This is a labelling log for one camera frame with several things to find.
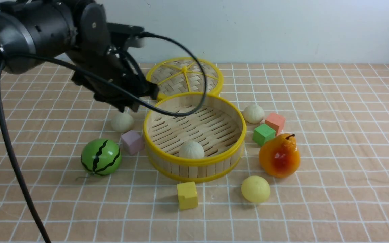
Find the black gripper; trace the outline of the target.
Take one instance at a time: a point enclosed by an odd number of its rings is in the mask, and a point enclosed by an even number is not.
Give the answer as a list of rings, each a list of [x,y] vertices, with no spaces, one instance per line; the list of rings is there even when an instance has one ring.
[[[128,48],[112,44],[107,22],[82,23],[77,44],[67,55],[77,67],[102,79],[98,81],[76,71],[72,81],[92,91],[95,100],[108,103],[121,113],[126,108],[137,113],[139,102],[136,98],[157,99],[159,87],[147,81]]]

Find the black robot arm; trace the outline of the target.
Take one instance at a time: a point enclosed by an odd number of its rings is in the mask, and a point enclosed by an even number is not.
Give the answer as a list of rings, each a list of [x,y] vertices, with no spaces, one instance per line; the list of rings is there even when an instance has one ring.
[[[0,2],[0,46],[7,54],[66,54],[77,67],[136,97],[156,100],[159,87],[146,80],[127,51],[142,46],[142,32],[140,26],[108,22],[94,0]]]

